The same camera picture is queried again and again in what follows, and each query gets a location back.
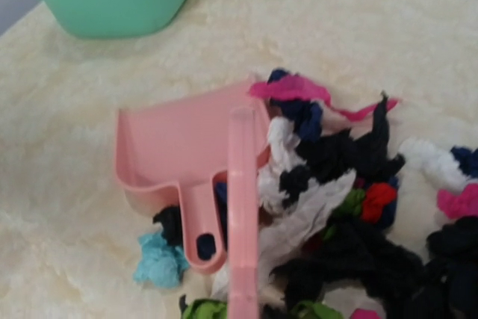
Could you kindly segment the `pink plastic dustpan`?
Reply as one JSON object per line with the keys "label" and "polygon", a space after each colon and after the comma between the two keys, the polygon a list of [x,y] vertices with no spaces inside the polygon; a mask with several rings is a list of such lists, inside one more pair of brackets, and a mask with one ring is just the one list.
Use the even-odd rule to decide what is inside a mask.
{"label": "pink plastic dustpan", "polygon": [[115,173],[130,206],[151,217],[177,205],[190,266],[203,274],[218,271],[226,246],[214,183],[227,177],[229,115],[254,110],[258,166],[267,162],[267,105],[249,96],[252,80],[142,109],[117,114]]}

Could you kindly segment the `pink plastic hand brush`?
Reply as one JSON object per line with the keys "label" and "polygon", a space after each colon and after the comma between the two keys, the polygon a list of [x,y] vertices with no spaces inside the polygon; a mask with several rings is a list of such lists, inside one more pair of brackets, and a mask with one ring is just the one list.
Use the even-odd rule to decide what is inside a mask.
{"label": "pink plastic hand brush", "polygon": [[236,108],[229,120],[227,168],[229,295],[227,317],[258,318],[258,194],[255,113]]}

